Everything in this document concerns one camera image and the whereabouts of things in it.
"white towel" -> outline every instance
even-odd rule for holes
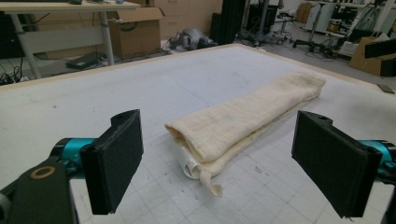
[[[293,72],[252,93],[166,123],[184,173],[221,196],[221,186],[212,185],[211,177],[274,121],[318,97],[325,82],[315,74]]]

